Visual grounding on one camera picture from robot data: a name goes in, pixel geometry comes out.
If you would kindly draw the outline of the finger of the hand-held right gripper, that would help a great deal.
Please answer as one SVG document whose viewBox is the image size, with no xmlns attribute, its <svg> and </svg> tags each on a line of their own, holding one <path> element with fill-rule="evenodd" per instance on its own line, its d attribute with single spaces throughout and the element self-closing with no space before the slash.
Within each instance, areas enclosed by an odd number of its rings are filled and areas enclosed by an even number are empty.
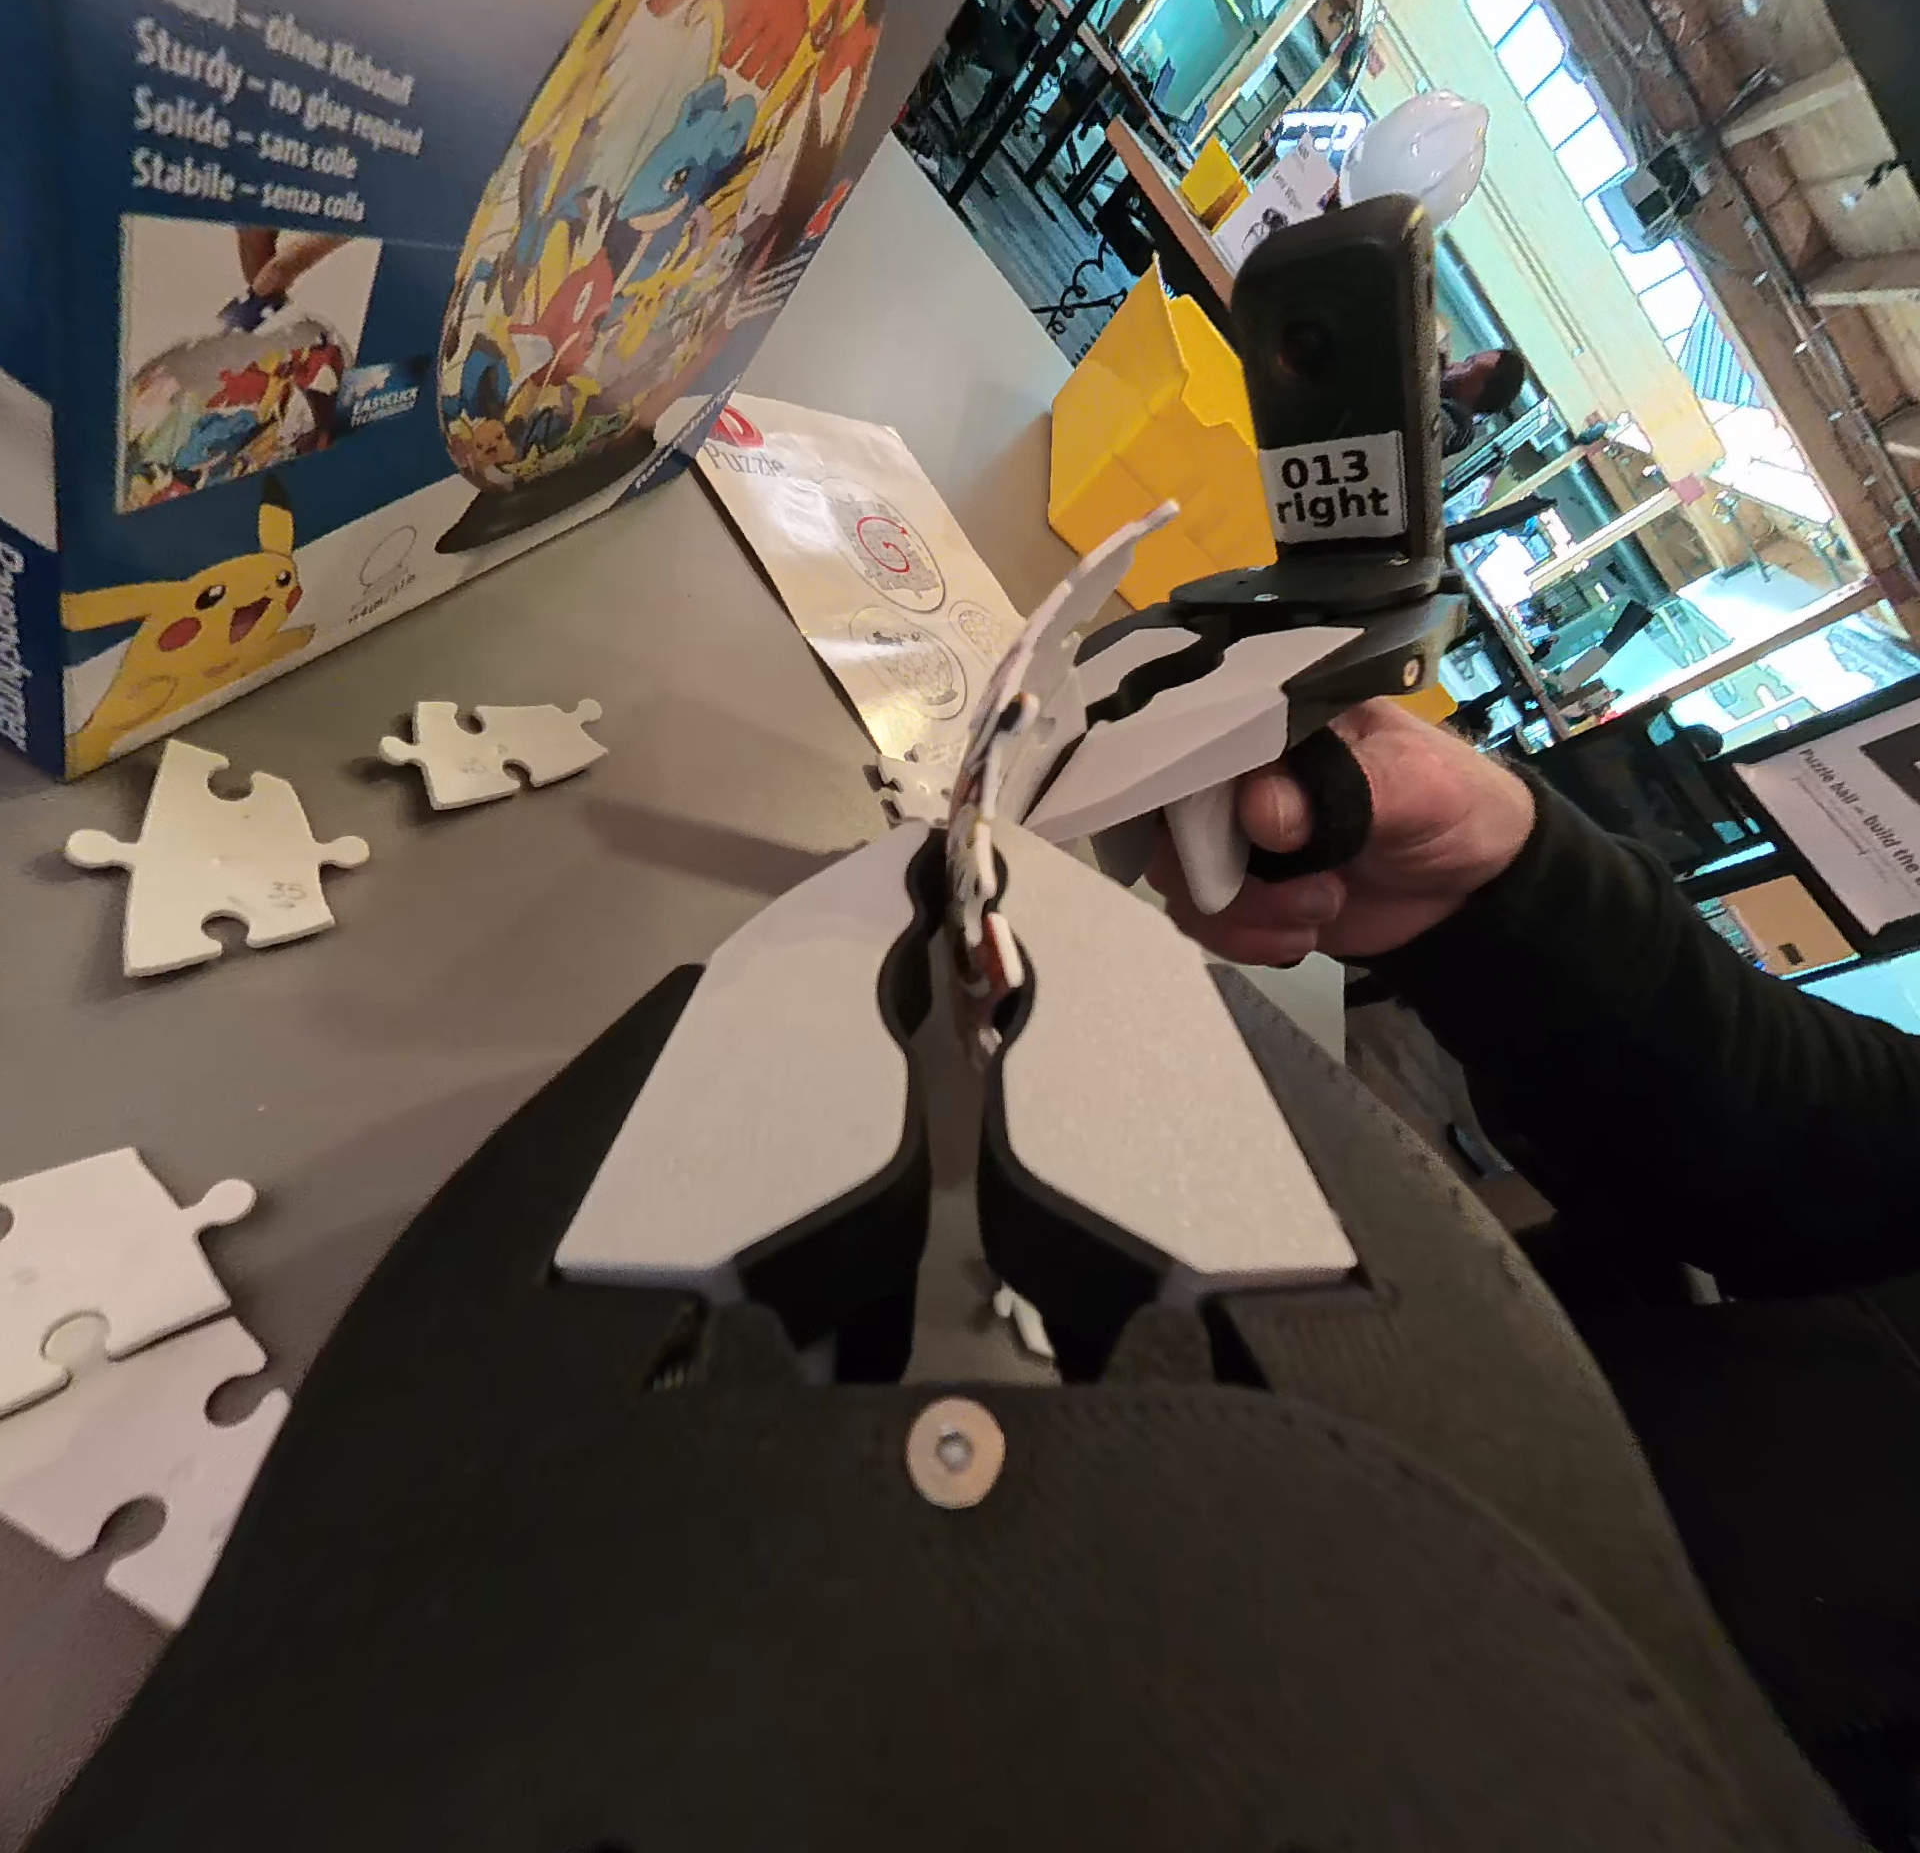
<svg viewBox="0 0 1920 1853">
<path fill-rule="evenodd" d="M 1105 834 L 1283 751 L 1280 688 L 1189 693 L 1186 705 L 1161 693 L 1137 715 L 1091 724 L 1030 808 L 1030 834 L 1052 843 Z"/>
<path fill-rule="evenodd" d="M 1074 665 L 1087 724 L 1239 724 L 1286 705 L 1283 688 L 1360 640 L 1352 626 L 1221 638 L 1189 626 L 1132 626 Z"/>
</svg>

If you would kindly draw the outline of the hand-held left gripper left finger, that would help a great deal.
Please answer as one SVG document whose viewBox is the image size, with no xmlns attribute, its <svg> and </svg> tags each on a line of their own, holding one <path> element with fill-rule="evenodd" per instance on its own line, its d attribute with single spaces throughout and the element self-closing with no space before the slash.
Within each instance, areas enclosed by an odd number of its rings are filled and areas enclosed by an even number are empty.
<svg viewBox="0 0 1920 1853">
<path fill-rule="evenodd" d="M 580 1286 L 771 1310 L 802 1361 L 892 1386 L 930 1230 L 914 1037 L 940 834 L 802 880 L 694 970 L 550 1257 Z"/>
</svg>

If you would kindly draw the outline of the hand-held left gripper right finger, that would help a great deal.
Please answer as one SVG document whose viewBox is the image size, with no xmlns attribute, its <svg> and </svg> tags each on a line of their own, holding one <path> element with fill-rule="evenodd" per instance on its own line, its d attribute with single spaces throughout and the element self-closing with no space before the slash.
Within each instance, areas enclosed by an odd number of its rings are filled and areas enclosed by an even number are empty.
<svg viewBox="0 0 1920 1853">
<path fill-rule="evenodd" d="M 1091 1379 L 1152 1306 L 1324 1292 L 1360 1257 L 1214 979 L 1155 907 L 1025 831 L 995 838 L 1021 983 L 995 1007 L 975 1225 Z"/>
</svg>

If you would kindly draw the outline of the four-piece white puzzle section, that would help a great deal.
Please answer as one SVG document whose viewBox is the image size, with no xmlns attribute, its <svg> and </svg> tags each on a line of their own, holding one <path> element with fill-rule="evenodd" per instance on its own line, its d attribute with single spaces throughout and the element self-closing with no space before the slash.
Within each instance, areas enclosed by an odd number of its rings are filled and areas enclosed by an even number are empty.
<svg viewBox="0 0 1920 1853">
<path fill-rule="evenodd" d="M 948 850 L 963 847 L 980 820 L 1021 822 L 1042 781 L 1087 734 L 1076 677 L 1079 643 L 1132 569 L 1137 543 L 1179 512 L 1168 497 L 1137 521 L 1117 528 L 1038 604 L 1006 650 L 972 716 L 948 796 Z"/>
</svg>

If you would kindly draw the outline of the white puzzle pieces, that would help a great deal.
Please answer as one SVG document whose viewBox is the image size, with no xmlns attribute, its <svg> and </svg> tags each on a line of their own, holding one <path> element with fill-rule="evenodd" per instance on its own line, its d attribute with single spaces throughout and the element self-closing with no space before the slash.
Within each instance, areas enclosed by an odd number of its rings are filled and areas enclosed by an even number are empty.
<svg viewBox="0 0 1920 1853">
<path fill-rule="evenodd" d="M 174 738 L 137 838 L 66 838 L 69 864 L 128 874 L 135 976 L 214 958 L 214 916 L 243 922 L 249 945 L 311 937 L 330 924 L 322 869 L 366 860 L 357 835 L 318 842 L 283 780 L 219 799 L 222 765 Z M 289 1397 L 268 1391 L 243 1421 L 207 1418 L 207 1398 L 268 1357 L 226 1315 L 200 1242 L 250 1210 L 243 1179 L 181 1204 L 133 1146 L 3 1183 L 3 1524 L 78 1559 L 123 1503 L 158 1503 L 156 1536 L 105 1582 L 161 1628 L 200 1602 L 289 1415 Z"/>
</svg>

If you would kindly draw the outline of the colourful cartoon puzzle box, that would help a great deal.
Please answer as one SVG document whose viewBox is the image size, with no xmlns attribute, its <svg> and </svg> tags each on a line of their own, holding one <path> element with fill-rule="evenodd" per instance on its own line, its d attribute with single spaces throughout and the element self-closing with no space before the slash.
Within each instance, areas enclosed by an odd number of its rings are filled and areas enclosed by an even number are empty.
<svg viewBox="0 0 1920 1853">
<path fill-rule="evenodd" d="M 669 478 L 963 0 L 3 0 L 3 746 Z"/>
</svg>

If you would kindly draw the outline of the person's right hand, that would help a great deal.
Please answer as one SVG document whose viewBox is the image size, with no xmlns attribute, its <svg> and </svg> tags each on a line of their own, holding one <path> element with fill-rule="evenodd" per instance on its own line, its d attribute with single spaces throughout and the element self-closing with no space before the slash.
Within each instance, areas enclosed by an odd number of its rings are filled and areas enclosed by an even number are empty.
<svg viewBox="0 0 1920 1853">
<path fill-rule="evenodd" d="M 1145 885 L 1206 953 L 1286 968 L 1321 953 L 1343 964 L 1397 953 L 1498 880 L 1524 850 L 1539 808 L 1524 780 L 1391 704 L 1366 704 L 1330 728 L 1372 800 L 1366 847 L 1341 869 L 1289 883 L 1245 880 L 1203 915 L 1164 831 Z"/>
</svg>

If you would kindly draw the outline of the yellow plastic case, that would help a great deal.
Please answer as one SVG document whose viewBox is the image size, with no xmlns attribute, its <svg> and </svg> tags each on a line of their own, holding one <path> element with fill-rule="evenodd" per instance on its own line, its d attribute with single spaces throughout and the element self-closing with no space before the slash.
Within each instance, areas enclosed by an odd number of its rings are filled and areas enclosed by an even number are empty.
<svg viewBox="0 0 1920 1853">
<path fill-rule="evenodd" d="M 1137 543 L 1117 588 L 1126 617 L 1090 650 L 1132 626 L 1174 626 L 1168 604 L 1182 588 L 1272 559 L 1234 339 L 1197 301 L 1171 296 L 1152 267 L 1052 406 L 1048 525 L 1076 553 L 1091 553 L 1168 497 L 1179 517 Z M 1460 578 L 1452 581 L 1463 617 Z M 1418 690 L 1394 699 L 1432 690 L 1435 665 Z"/>
</svg>

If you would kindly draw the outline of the white instruction sheet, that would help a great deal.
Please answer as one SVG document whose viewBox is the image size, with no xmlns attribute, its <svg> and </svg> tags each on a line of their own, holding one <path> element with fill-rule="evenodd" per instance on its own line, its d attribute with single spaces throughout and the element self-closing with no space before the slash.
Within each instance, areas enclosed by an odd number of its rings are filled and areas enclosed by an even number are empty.
<svg viewBox="0 0 1920 1853">
<path fill-rule="evenodd" d="M 875 755 L 945 789 L 1021 617 L 906 440 L 733 396 L 696 471 Z"/>
</svg>

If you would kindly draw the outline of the white pendant lamp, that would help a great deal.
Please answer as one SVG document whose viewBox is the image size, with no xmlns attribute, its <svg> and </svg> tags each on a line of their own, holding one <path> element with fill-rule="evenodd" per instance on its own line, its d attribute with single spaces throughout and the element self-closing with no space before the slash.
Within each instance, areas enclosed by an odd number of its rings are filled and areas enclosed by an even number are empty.
<svg viewBox="0 0 1920 1853">
<path fill-rule="evenodd" d="M 1472 197 L 1486 164 L 1489 112 L 1449 89 L 1410 94 L 1372 120 L 1345 148 L 1339 199 L 1353 208 L 1402 197 L 1445 227 Z"/>
</svg>

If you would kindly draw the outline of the black framed white sign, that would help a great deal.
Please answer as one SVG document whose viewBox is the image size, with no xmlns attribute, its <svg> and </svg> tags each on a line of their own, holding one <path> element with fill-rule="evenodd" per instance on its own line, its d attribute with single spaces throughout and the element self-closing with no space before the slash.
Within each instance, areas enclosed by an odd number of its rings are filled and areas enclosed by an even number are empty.
<svg viewBox="0 0 1920 1853">
<path fill-rule="evenodd" d="M 1917 947 L 1917 684 L 1724 761 L 1770 842 L 1866 956 Z"/>
</svg>

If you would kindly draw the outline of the person's black jacket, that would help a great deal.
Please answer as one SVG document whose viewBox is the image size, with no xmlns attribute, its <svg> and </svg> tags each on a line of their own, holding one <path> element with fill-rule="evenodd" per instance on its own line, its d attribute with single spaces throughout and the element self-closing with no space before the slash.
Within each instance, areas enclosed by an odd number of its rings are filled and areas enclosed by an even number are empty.
<svg viewBox="0 0 1920 1853">
<path fill-rule="evenodd" d="M 1552 1263 L 1719 1625 L 1879 1850 L 1917 1847 L 1917 1279 L 1698 1300 Z"/>
</svg>

